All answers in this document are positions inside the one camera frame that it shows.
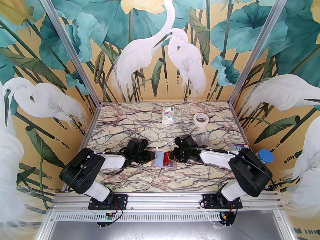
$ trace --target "mural wall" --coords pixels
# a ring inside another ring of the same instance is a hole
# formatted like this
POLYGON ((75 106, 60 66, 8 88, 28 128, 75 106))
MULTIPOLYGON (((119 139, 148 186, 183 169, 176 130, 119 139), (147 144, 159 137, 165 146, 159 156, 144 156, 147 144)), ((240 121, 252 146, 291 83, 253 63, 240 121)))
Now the mural wall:
POLYGON ((0 238, 34 239, 96 109, 39 0, 0 0, 0 87, 0 238))
POLYGON ((274 0, 52 2, 100 99, 139 102, 227 100, 274 0))
POLYGON ((319 239, 320 0, 288 0, 287 29, 251 69, 233 107, 254 152, 268 165, 298 239, 319 239))

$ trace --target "black mounting plate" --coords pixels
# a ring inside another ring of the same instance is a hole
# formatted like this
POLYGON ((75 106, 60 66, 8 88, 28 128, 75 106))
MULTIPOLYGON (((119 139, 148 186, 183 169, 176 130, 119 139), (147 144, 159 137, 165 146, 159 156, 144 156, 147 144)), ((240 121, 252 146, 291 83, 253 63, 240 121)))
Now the black mounting plate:
POLYGON ((128 195, 113 194, 112 204, 110 205, 110 207, 106 207, 103 203, 92 197, 89 202, 88 210, 115 210, 116 206, 113 204, 115 201, 122 210, 125 210, 127 208, 128 195))
POLYGON ((242 203, 239 197, 231 201, 231 205, 225 208, 220 207, 216 193, 202 194, 202 198, 203 200, 201 201, 200 205, 202 205, 204 209, 230 209, 231 205, 232 209, 242 209, 242 203))

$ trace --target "white egret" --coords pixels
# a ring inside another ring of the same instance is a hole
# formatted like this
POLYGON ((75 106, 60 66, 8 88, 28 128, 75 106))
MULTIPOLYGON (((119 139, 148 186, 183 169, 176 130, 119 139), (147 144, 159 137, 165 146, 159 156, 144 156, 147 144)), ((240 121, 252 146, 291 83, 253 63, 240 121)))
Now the white egret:
POLYGON ((64 94, 51 83, 38 83, 35 86, 23 77, 7 81, 2 88, 7 123, 12 97, 27 114, 38 118, 57 118, 68 124, 87 125, 87 114, 83 106, 74 98, 64 94))
POLYGON ((292 107, 319 105, 320 88, 295 74, 277 75, 258 83, 245 99, 245 107, 265 102, 284 111, 292 107))
POLYGON ((120 87, 123 93, 127 92, 127 87, 132 88, 130 86, 132 73, 149 66, 152 56, 161 45, 159 40, 168 33, 174 24, 175 8, 172 0, 164 0, 164 7, 167 12, 167 19, 161 30, 149 38, 131 41, 114 62, 115 79, 113 85, 115 88, 120 87))
POLYGON ((188 43, 188 36, 180 28, 172 28, 159 43, 170 39, 168 55, 172 63, 179 69, 184 88, 190 80, 192 90, 190 98, 200 96, 206 88, 207 78, 202 67, 201 53, 197 47, 188 43))
POLYGON ((0 99, 0 235, 1 239, 21 239, 32 231, 24 223, 41 221, 38 213, 29 211, 25 204, 38 206, 39 200, 17 190, 19 162, 24 155, 22 143, 15 137, 12 116, 5 116, 4 99, 0 99))
POLYGON ((293 215, 311 218, 320 213, 320 116, 309 125, 304 139, 303 150, 294 168, 287 170, 292 178, 299 181, 282 193, 289 203, 293 215))
POLYGON ((24 204, 16 189, 19 162, 23 153, 23 146, 15 137, 11 114, 7 116, 7 124, 5 123, 5 104, 0 99, 0 223, 16 219, 24 211, 24 204))

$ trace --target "blue cap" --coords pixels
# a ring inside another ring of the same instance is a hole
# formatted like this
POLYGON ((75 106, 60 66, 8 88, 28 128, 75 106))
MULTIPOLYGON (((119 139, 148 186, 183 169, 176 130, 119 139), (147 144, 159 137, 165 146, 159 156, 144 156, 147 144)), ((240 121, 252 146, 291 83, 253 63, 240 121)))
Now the blue cap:
POLYGON ((261 149, 258 152, 258 157, 265 163, 271 163, 274 160, 273 154, 267 149, 261 149))

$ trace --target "marble surface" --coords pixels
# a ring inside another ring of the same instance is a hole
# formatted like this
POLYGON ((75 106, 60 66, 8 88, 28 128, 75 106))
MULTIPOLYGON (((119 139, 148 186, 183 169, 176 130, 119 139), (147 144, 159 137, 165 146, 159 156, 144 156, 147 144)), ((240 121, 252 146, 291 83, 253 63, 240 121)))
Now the marble surface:
MULTIPOLYGON (((227 102, 195 103, 110 103, 103 105, 87 147, 98 152, 105 148, 118 151, 129 139, 147 139, 151 150, 170 151, 177 136, 191 134, 199 145, 228 150, 228 144, 244 140, 227 102), (173 125, 161 123, 162 107, 173 106, 173 125), (205 128, 193 124, 196 113, 205 113, 205 128)), ((213 191, 234 178, 227 169, 212 165, 177 163, 177 169, 151 167, 151 162, 138 168, 126 168, 115 176, 103 170, 97 180, 114 192, 213 191)))

